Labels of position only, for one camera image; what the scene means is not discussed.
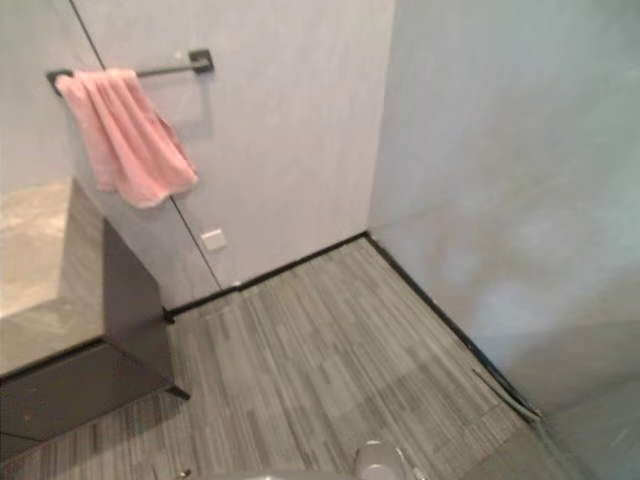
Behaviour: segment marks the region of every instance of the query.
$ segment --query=marble countertop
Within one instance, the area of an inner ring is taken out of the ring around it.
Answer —
[[[2,196],[0,375],[100,337],[104,219],[71,178]]]

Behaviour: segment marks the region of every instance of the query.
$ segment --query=vinyl floor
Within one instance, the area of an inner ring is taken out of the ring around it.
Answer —
[[[3,477],[349,472],[359,445],[385,439],[430,480],[473,478],[501,468],[501,448],[525,438],[536,447],[532,471],[545,475],[532,478],[563,478],[366,239],[191,310],[169,332],[190,401],[142,399],[5,465]]]

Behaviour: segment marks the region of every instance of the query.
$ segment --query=towel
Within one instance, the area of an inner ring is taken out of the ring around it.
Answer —
[[[118,191],[132,205],[149,208],[198,181],[133,70],[60,75],[56,87],[76,118],[99,190]]]

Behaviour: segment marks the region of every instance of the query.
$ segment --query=baseboard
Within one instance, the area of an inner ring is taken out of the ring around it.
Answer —
[[[431,298],[431,296],[422,289],[418,283],[411,278],[411,275],[407,273],[407,271],[400,266],[398,261],[393,258],[391,255],[380,243],[378,243],[371,234],[367,231],[365,233],[365,238],[369,241],[371,246],[375,248],[375,250],[380,254],[382,258],[386,260],[395,272],[400,275],[400,277],[405,281],[407,285],[420,297],[420,299],[426,303],[431,310],[444,322],[447,327],[451,329],[451,331],[460,339],[462,343],[471,351],[474,357],[482,364],[482,366],[493,376],[493,378],[500,384],[500,386],[504,389],[505,392],[509,394],[509,396],[515,401],[518,402],[523,408],[534,412],[537,414],[538,410],[533,406],[531,402],[529,402],[526,397],[518,391],[518,389],[513,386],[513,384],[507,380],[507,377],[495,366],[495,364],[485,355],[485,353],[478,347],[471,338],[467,336],[467,334],[460,328],[456,322],[454,322],[449,315],[445,313],[442,308]]]
[[[353,235],[351,237],[345,238],[344,240],[340,240],[339,242],[336,242],[334,244],[329,245],[328,247],[325,247],[321,250],[318,250],[314,253],[311,253],[309,255],[306,255],[302,258],[299,258],[298,260],[294,260],[293,262],[287,263],[286,265],[283,265],[281,267],[275,268],[273,270],[268,271],[267,273],[263,273],[261,275],[258,275],[257,277],[254,277],[250,280],[247,280],[244,283],[241,283],[240,285],[237,286],[233,286],[233,287],[228,287],[228,288],[224,288],[222,290],[218,290],[217,292],[212,293],[211,295],[207,295],[206,297],[200,298],[198,300],[194,300],[193,302],[189,302],[185,305],[181,305],[179,307],[175,307],[175,308],[171,308],[171,309],[167,309],[167,312],[170,316],[175,317],[176,315],[180,315],[181,313],[185,313],[188,312],[189,310],[193,310],[194,308],[198,308],[201,307],[202,305],[209,303],[209,302],[213,302],[214,300],[217,300],[219,298],[225,297],[227,295],[229,295],[230,293],[236,293],[236,292],[241,292],[242,290],[246,290],[247,288],[251,288],[251,287],[255,287],[256,285],[258,285],[259,283],[265,282],[267,280],[269,280],[272,277],[275,277],[276,275],[280,275],[283,272],[286,272],[287,270],[291,270],[292,268],[295,268],[299,265],[302,265],[303,263],[309,262],[311,260],[313,260],[314,258],[318,258],[322,255],[325,255],[326,253],[329,253],[332,250],[336,250],[340,247],[343,247],[344,245],[351,243],[351,242],[355,242],[356,240],[359,240],[361,238],[364,238],[368,235],[367,232],[360,232],[356,235]]]

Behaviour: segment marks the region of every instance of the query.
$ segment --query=electrical outlet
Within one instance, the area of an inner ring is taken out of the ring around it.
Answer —
[[[203,233],[200,235],[200,240],[202,240],[205,248],[210,252],[213,250],[219,250],[227,245],[227,239],[224,238],[224,233],[222,233],[222,230],[220,229]]]

